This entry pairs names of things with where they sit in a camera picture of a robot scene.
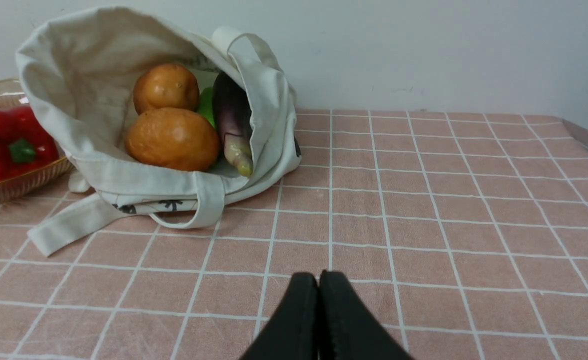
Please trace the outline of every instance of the white wall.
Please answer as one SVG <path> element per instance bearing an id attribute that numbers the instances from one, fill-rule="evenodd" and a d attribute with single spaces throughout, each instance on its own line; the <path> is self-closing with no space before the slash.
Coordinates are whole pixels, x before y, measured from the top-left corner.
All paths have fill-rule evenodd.
<path id="1" fill-rule="evenodd" d="M 13 51 L 33 27 L 108 3 L 0 0 L 0 78 L 15 75 Z M 547 114 L 588 128 L 588 0 L 115 3 L 204 35 L 262 35 L 301 107 Z"/>

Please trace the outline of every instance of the wicker tray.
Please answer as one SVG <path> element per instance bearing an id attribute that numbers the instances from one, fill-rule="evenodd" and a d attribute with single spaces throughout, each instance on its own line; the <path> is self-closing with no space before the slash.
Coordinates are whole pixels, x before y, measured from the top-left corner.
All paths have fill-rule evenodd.
<path id="1" fill-rule="evenodd" d="M 10 109 L 23 104 L 25 93 L 18 79 L 0 80 L 0 109 Z M 20 198 L 25 194 L 42 187 L 72 169 L 72 164 L 61 155 L 61 158 L 37 170 L 20 176 L 0 181 L 0 204 Z"/>

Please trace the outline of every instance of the pepper stem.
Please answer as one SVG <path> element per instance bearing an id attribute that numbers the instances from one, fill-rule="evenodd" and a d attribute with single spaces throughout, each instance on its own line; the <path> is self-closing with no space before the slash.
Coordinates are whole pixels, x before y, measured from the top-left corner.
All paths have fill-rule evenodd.
<path id="1" fill-rule="evenodd" d="M 36 149 L 34 146 L 21 137 L 15 142 L 7 146 L 12 155 L 12 161 L 15 163 L 31 163 L 36 157 Z"/>

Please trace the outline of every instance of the orange fruit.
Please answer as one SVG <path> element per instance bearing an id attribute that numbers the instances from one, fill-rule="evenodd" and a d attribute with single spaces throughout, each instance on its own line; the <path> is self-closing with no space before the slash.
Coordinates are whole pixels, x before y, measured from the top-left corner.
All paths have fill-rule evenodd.
<path id="1" fill-rule="evenodd" d="M 160 64 L 136 81 L 134 109 L 139 115 L 161 108 L 196 111 L 199 95 L 199 84 L 191 71 L 177 63 Z"/>
<path id="2" fill-rule="evenodd" d="M 180 171 L 207 171 L 221 142 L 205 117 L 164 107 L 139 115 L 125 136 L 125 150 L 143 164 Z"/>

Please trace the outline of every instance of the green vegetable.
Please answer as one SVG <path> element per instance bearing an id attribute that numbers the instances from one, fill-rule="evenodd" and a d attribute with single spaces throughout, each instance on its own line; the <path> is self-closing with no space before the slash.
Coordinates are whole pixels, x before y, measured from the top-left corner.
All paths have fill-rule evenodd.
<path id="1" fill-rule="evenodd" d="M 209 123 L 216 129 L 216 123 L 214 123 L 214 111 L 212 109 L 212 96 L 214 96 L 214 88 L 209 87 L 203 89 L 198 98 L 198 110 L 196 112 L 203 116 Z"/>

